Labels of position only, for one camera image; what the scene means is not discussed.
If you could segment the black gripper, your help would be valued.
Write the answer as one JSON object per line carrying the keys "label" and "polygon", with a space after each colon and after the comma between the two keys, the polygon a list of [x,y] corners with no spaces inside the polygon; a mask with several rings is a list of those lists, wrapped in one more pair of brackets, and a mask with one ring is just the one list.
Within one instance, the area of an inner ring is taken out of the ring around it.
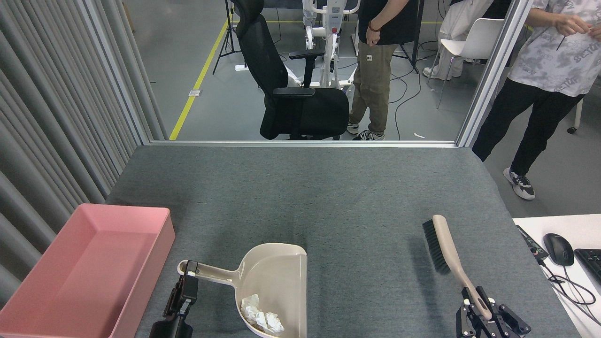
{"label": "black gripper", "polygon": [[493,298],[488,298],[487,306],[492,314],[486,325],[475,327],[472,323],[474,304],[468,287],[461,290],[463,304],[455,315],[457,338],[524,338],[532,331],[528,325],[513,310],[505,304],[496,304]]}
{"label": "black gripper", "polygon": [[[167,305],[163,311],[165,320],[153,323],[150,338],[191,338],[193,327],[185,323],[185,318],[191,306],[197,301],[198,295],[198,263],[196,261],[181,261],[183,271],[183,286],[179,281],[171,290]],[[174,319],[181,308],[183,319]]]}

